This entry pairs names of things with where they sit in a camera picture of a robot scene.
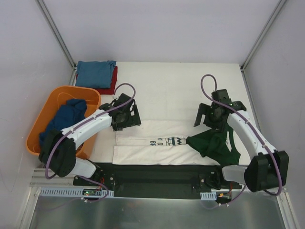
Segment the white and green t-shirt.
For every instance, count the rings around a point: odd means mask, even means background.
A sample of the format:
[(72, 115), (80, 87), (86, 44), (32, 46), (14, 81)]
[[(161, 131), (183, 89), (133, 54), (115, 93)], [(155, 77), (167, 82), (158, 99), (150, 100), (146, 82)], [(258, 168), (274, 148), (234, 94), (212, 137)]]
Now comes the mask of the white and green t-shirt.
[(115, 165), (237, 165), (241, 154), (234, 132), (190, 121), (146, 120), (116, 133)]

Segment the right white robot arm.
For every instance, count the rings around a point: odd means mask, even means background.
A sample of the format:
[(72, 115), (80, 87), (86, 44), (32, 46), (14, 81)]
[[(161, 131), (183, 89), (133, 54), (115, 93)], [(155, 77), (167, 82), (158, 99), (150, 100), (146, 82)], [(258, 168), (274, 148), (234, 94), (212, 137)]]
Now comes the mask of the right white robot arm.
[(244, 184), (252, 192), (279, 195), (286, 184), (289, 156), (277, 150), (253, 124), (245, 105), (232, 101), (226, 89), (216, 90), (210, 104), (200, 103), (194, 126), (209, 130), (187, 138), (187, 144), (221, 166), (214, 176), (219, 188), (231, 182)]

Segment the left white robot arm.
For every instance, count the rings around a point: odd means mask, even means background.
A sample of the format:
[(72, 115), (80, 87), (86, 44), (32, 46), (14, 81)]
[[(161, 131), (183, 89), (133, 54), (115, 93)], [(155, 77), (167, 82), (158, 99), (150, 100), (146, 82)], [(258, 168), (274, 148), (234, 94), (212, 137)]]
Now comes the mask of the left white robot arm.
[(84, 177), (89, 185), (95, 186), (101, 179), (97, 166), (87, 159), (78, 158), (77, 149), (103, 129), (112, 127), (113, 131), (121, 131), (136, 125), (141, 125), (136, 101), (133, 97), (121, 94), (110, 104), (101, 105), (84, 120), (62, 130), (48, 131), (39, 160), (56, 176)]

